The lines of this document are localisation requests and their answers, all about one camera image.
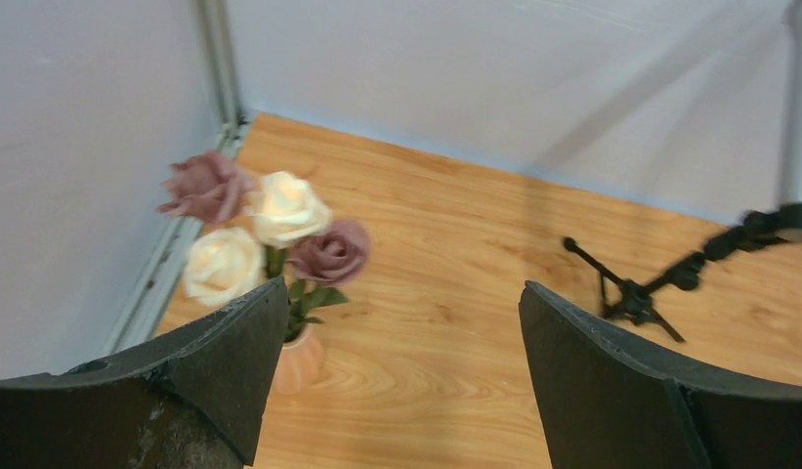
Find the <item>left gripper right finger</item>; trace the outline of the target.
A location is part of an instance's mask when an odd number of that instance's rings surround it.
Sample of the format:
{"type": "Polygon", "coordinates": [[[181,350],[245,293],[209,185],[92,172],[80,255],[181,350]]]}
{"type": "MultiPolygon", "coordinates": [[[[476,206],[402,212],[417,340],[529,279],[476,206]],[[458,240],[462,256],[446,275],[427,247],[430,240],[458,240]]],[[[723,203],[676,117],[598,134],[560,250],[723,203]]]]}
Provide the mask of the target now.
{"type": "Polygon", "coordinates": [[[519,314],[554,467],[802,469],[802,386],[673,352],[535,281],[519,314]]]}

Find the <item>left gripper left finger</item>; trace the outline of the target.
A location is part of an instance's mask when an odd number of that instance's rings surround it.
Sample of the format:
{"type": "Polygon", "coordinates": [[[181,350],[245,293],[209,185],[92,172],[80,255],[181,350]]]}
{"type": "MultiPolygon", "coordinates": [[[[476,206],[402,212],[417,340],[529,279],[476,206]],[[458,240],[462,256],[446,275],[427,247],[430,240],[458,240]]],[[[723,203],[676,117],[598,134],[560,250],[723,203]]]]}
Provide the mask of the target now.
{"type": "Polygon", "coordinates": [[[0,380],[0,468],[252,465],[288,315],[277,277],[66,373],[0,380]]]}

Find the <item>cream artificial rose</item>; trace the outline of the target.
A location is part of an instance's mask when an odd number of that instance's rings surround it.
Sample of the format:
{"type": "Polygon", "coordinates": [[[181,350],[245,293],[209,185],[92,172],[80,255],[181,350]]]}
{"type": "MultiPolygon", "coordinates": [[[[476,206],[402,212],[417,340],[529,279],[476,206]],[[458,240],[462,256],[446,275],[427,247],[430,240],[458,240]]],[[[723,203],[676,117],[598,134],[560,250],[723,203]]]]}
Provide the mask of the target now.
{"type": "Polygon", "coordinates": [[[258,285],[265,261],[264,251],[247,230],[218,229],[190,247],[182,284],[199,304],[220,306],[258,285]]]}

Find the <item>mauve artificial rose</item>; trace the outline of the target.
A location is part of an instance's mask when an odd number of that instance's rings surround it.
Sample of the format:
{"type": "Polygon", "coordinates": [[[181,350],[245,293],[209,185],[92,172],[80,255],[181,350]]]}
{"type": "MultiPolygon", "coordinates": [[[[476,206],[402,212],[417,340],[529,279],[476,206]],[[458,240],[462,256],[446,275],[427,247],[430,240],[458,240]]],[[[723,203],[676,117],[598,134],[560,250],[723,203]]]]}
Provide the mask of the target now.
{"type": "Polygon", "coordinates": [[[342,287],[364,269],[370,252],[368,232],[354,219],[335,220],[324,232],[302,239],[291,249],[287,343],[307,325],[322,322],[312,310],[349,301],[342,287]]]}

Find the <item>white artificial rose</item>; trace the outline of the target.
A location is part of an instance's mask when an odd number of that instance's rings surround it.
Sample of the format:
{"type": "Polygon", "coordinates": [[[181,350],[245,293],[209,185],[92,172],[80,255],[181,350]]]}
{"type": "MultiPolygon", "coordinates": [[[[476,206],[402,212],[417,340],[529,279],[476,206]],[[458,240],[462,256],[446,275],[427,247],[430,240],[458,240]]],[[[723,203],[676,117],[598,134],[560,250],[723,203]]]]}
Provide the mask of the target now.
{"type": "Polygon", "coordinates": [[[245,212],[255,237],[264,246],[266,276],[278,277],[287,249],[325,230],[332,212],[308,181],[290,172],[262,176],[259,183],[260,187],[246,196],[245,212]]]}

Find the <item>dark pink artificial flower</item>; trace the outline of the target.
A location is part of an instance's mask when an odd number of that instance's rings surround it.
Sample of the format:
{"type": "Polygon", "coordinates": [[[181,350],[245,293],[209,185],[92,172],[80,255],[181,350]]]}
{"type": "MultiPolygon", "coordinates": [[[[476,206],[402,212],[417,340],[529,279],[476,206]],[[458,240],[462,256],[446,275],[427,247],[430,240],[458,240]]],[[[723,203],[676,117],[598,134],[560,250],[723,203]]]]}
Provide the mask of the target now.
{"type": "Polygon", "coordinates": [[[162,186],[171,199],[156,208],[169,217],[225,223],[240,213],[245,195],[257,188],[254,176],[214,149],[169,167],[172,175],[162,186]]]}

